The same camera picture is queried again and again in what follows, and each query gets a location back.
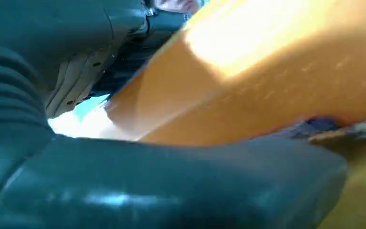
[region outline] wooden surface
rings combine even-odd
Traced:
[[[366,120],[366,0],[212,2],[105,110],[98,137],[197,146]]]
[[[319,229],[366,229],[366,140],[342,137],[325,145],[343,155],[351,170],[339,203]]]

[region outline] orange wood panel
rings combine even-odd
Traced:
[[[99,137],[197,146],[366,120],[366,0],[212,1],[105,111]]]

